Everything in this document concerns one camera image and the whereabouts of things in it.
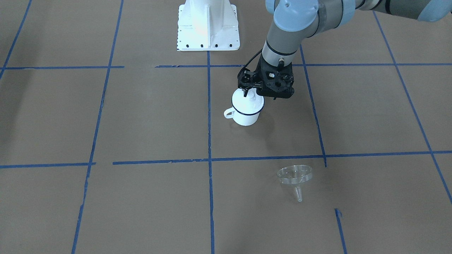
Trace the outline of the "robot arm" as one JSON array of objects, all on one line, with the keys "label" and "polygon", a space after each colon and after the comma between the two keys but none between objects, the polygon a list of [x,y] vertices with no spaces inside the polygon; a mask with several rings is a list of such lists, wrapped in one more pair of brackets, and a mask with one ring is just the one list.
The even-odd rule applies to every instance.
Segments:
[{"label": "robot arm", "polygon": [[237,74],[238,88],[263,97],[292,97],[293,59],[302,40],[348,23],[356,10],[377,11],[422,22],[436,22],[451,12],[450,0],[267,0],[273,15],[254,71]]}]

